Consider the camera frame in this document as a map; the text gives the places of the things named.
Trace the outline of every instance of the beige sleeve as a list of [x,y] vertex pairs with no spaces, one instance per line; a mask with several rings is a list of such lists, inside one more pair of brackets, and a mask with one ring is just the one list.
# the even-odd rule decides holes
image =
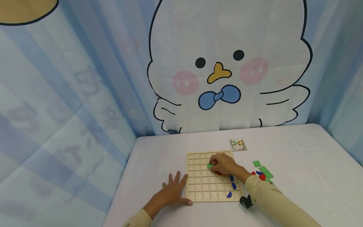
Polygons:
[[130,217],[122,227],[150,227],[151,226],[151,218],[144,211],[144,209],[140,209],[135,216]]
[[273,184],[261,181],[253,175],[246,180],[245,185],[251,195],[252,203],[281,226],[321,226],[309,214],[286,198]]

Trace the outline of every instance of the left hand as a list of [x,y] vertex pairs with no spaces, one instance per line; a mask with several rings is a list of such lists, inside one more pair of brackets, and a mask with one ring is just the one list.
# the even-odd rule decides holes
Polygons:
[[169,174],[168,184],[163,183],[163,188],[154,195],[159,201],[162,201],[165,206],[178,206],[178,205],[193,205],[190,199],[182,198],[180,195],[187,182],[188,175],[185,174],[182,180],[179,182],[180,171],[176,173],[173,180],[173,176]]

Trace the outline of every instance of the wooden grid board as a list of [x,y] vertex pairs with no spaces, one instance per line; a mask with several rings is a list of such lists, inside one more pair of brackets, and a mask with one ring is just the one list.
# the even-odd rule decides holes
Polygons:
[[207,163],[212,155],[225,153],[233,157],[233,153],[226,151],[209,151],[187,154],[186,197],[193,202],[235,202],[244,196],[242,184],[234,176],[217,175],[207,169]]

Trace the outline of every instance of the blue bow tie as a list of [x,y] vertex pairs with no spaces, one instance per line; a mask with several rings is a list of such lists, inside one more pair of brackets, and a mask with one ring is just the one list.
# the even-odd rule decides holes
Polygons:
[[202,110],[210,110],[218,100],[237,103],[241,99],[241,91],[233,85],[226,85],[219,93],[204,92],[199,96],[198,104]]

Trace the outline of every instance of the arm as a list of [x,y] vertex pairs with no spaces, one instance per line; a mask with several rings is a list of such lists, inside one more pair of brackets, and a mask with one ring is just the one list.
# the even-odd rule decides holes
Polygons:
[[251,175],[244,167],[237,165],[226,154],[213,155],[209,163],[213,163],[211,171],[236,176],[246,186],[252,203],[280,225],[294,227],[320,226],[309,214],[285,197],[276,186]]
[[129,218],[122,227],[150,227],[156,215],[165,206],[193,205],[191,200],[180,197],[188,175],[184,175],[180,182],[179,178],[180,171],[177,172],[174,180],[170,173],[169,183],[163,183],[163,188],[135,216]]

